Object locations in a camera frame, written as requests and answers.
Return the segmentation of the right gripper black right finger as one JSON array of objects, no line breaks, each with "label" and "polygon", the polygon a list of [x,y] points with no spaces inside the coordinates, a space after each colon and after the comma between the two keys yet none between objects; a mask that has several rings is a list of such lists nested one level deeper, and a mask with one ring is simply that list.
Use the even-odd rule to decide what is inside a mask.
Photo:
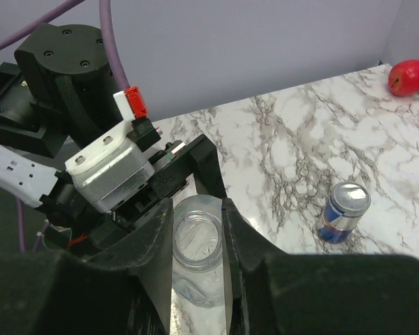
[{"label": "right gripper black right finger", "polygon": [[221,205],[229,334],[419,334],[419,260],[291,255]]}]

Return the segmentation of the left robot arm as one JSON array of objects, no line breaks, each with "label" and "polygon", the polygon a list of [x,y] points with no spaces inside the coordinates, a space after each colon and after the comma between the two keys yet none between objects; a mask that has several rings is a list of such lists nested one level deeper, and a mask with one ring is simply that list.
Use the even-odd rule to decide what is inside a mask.
[{"label": "left robot arm", "polygon": [[115,244],[189,176],[199,194],[226,196],[210,139],[160,139],[139,89],[117,87],[96,27],[40,24],[0,64],[0,187],[73,255]]}]

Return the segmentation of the small clear labelled bottle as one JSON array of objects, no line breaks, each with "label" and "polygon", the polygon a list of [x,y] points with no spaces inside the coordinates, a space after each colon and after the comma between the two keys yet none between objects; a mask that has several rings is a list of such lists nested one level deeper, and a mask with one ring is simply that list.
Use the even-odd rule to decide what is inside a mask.
[{"label": "small clear labelled bottle", "polygon": [[197,307],[224,303],[222,200],[193,195],[174,208],[172,287]]}]

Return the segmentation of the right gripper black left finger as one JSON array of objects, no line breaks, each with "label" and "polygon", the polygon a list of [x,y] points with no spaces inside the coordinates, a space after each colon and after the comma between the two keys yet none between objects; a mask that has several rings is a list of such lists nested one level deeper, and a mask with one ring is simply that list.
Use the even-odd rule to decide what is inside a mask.
[{"label": "right gripper black left finger", "polygon": [[87,261],[0,253],[0,334],[167,334],[173,204]]}]

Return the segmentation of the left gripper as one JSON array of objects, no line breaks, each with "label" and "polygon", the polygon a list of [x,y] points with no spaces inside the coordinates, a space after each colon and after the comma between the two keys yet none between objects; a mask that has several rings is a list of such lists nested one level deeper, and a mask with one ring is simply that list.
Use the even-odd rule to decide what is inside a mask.
[{"label": "left gripper", "polygon": [[190,175],[194,176],[199,194],[226,196],[217,147],[206,135],[199,135],[188,144],[177,140],[157,149],[154,145],[161,134],[151,121],[129,121],[133,130],[128,137],[154,167],[153,176],[135,195],[115,210],[101,213],[76,190],[65,168],[56,172],[57,180],[50,193],[41,196],[38,211],[52,225],[72,231],[70,241],[53,233],[50,240],[78,257],[96,255],[139,228],[160,201],[172,198],[185,187]]}]

